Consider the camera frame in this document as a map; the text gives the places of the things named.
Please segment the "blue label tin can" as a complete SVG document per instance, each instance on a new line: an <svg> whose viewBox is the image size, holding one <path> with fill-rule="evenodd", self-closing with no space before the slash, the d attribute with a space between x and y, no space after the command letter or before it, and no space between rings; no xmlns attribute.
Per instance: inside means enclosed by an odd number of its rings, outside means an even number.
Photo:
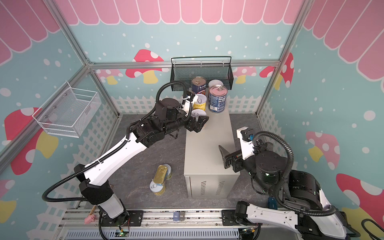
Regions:
<svg viewBox="0 0 384 240"><path fill-rule="evenodd" d="M209 91L209 110L213 113L221 113L225 110L228 90L221 85L215 85Z"/></svg>

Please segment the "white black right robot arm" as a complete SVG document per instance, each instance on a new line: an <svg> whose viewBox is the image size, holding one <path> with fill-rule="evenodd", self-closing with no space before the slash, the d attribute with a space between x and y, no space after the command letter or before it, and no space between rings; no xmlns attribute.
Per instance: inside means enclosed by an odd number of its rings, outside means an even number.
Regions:
<svg viewBox="0 0 384 240"><path fill-rule="evenodd" d="M241 235L257 239L263 225L274 225L297 233L304 240L350 240L361 234L347 215L326 198L320 184L309 173L292 170L290 157L269 150L269 143L257 139L229 153L219 150L224 167L245 170L251 182L260 186L259 194L269 195L268 207L239 201L233 211L223 211L223 224L242 225Z"/></svg>

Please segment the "orange green plastic-lid can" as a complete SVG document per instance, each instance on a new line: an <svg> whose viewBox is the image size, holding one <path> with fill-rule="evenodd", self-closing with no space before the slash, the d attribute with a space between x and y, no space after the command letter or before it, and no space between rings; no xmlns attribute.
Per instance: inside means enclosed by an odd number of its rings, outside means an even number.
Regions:
<svg viewBox="0 0 384 240"><path fill-rule="evenodd" d="M220 80L211 80L211 81L209 81L209 83L208 83L209 89L214 87L214 86L224 86L224 83L222 81L220 81Z"/></svg>

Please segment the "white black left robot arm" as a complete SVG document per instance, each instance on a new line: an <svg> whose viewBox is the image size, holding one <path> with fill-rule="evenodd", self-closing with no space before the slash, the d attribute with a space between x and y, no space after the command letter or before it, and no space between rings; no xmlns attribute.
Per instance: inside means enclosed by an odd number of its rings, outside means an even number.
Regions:
<svg viewBox="0 0 384 240"><path fill-rule="evenodd" d="M192 115L198 97L187 98L182 106L177 100L165 98L156 102L154 115L132 123L126 136L103 156L86 166L75 168L82 195L98 206L112 220L127 220L128 213L109 185L109 177L128 160L181 128L200 132L209 117Z"/></svg>

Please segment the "dark blue red label can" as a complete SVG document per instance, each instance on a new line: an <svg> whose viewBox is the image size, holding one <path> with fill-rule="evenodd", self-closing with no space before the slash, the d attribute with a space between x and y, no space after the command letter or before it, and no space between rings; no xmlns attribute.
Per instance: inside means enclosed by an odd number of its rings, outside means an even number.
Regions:
<svg viewBox="0 0 384 240"><path fill-rule="evenodd" d="M207 80L203 77L195 77L192 79L192 92L195 94L206 94Z"/></svg>

